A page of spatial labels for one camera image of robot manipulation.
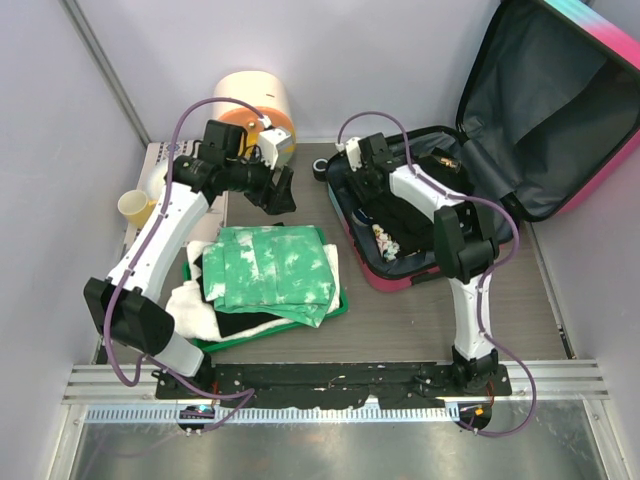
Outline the green tie-dye garment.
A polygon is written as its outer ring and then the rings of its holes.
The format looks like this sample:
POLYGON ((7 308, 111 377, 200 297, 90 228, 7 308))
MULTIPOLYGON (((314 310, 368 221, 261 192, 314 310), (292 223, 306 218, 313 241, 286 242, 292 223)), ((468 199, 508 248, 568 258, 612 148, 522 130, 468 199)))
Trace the green tie-dye garment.
POLYGON ((202 252, 206 301, 227 314, 269 313, 317 328, 337 291, 312 226, 228 227, 202 252))

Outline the white towel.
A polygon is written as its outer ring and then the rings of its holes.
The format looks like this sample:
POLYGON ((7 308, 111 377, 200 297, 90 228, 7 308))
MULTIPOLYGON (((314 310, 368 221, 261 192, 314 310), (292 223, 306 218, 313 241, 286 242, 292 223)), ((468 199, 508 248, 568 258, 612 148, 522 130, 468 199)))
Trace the white towel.
POLYGON ((166 311, 173 317, 176 331, 187 339, 224 343, 244 340, 270 332, 277 327, 302 326, 293 320, 278 318, 266 313, 223 314, 202 297, 201 268, 196 260, 211 242, 191 241, 186 252, 191 279, 172 290, 166 311))

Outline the pink and teal children's suitcase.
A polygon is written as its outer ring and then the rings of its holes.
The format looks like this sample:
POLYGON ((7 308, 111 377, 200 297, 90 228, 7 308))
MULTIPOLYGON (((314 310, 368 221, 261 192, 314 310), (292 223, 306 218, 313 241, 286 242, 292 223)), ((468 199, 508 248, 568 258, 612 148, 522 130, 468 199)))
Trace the pink and teal children's suitcase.
MULTIPOLYGON (((481 43, 452 127, 384 136, 414 162, 435 148, 459 160, 470 195, 492 211, 500 243, 512 227, 580 205, 639 145, 639 45, 578 1, 504 1, 481 43)), ((394 292, 440 275, 433 248, 385 262, 351 212, 359 200, 344 153, 326 179, 371 286, 394 292)))

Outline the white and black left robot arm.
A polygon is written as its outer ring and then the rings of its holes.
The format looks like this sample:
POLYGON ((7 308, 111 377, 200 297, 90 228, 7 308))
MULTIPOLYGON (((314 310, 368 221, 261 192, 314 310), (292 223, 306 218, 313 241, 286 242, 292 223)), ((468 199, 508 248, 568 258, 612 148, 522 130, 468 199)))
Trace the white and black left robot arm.
POLYGON ((292 134, 273 126, 260 132, 254 160, 240 156, 244 134, 239 126, 209 121, 198 153, 170 161, 161 196, 128 252, 105 278, 91 278, 84 287, 105 345, 121 343, 176 372, 179 388, 193 399, 211 391, 213 375, 204 352, 176 331, 173 317, 157 303, 176 255, 227 191, 244 193, 269 215, 296 208, 293 172, 280 160, 290 153, 292 134))

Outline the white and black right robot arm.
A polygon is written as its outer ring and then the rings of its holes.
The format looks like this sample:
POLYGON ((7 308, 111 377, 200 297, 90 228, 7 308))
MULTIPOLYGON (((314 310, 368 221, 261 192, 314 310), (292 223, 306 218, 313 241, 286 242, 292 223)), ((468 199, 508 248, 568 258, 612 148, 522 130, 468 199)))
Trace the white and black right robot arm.
POLYGON ((498 371, 491 334, 489 294, 491 267, 499 242, 490 208, 472 203, 417 163, 393 155, 381 134, 346 141, 349 179, 357 194, 369 199, 391 193, 432 221, 433 253, 451 287, 456 334, 451 380, 457 391, 472 395, 484 389, 498 371))

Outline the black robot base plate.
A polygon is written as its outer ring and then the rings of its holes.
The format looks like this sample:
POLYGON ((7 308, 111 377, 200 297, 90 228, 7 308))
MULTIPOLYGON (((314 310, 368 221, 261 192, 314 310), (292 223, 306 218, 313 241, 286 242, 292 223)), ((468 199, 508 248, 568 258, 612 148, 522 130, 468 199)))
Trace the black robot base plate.
POLYGON ((461 387, 453 367, 436 362, 218 364, 204 389, 217 395, 254 391, 248 408, 359 409, 374 397, 383 409, 435 407, 445 397, 512 394, 507 368, 461 387))

